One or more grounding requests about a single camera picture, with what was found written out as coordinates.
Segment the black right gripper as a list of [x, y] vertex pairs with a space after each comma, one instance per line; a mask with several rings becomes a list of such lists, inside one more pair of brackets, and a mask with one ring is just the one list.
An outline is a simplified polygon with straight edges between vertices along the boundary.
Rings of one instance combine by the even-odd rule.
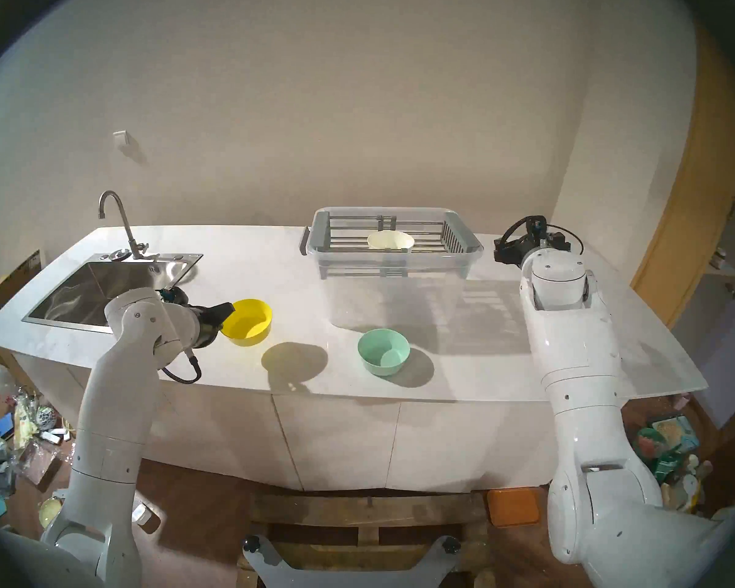
[[563, 233], [548, 232], [547, 225], [527, 225], [526, 233], [519, 238], [509, 240], [519, 228], [518, 225], [509, 229], [504, 236], [495, 240], [494, 260], [505, 265], [522, 266], [528, 254], [544, 248], [561, 251], [571, 251], [571, 243]]

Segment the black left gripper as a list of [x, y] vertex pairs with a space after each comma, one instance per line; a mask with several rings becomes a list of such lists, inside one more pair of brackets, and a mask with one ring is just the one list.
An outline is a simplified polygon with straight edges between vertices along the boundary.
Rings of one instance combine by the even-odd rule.
[[234, 312], [232, 303], [211, 307], [194, 305], [179, 286], [158, 289], [158, 294], [166, 304], [167, 315], [184, 350], [210, 345]]

